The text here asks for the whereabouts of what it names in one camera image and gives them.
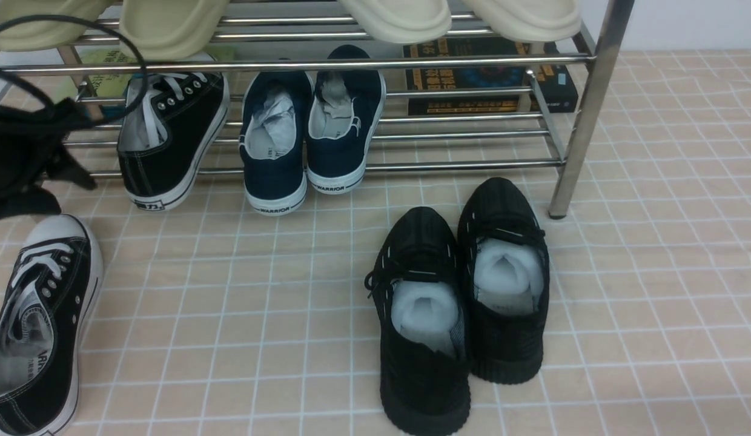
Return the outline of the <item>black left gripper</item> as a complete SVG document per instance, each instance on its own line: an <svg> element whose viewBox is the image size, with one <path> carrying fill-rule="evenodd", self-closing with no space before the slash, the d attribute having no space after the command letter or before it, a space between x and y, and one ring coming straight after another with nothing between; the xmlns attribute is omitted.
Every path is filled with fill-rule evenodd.
<svg viewBox="0 0 751 436"><path fill-rule="evenodd" d="M95 190L96 180L63 144L79 121L88 121L87 111L69 97L36 111L0 105L0 220L60 214L44 177Z"/></svg>

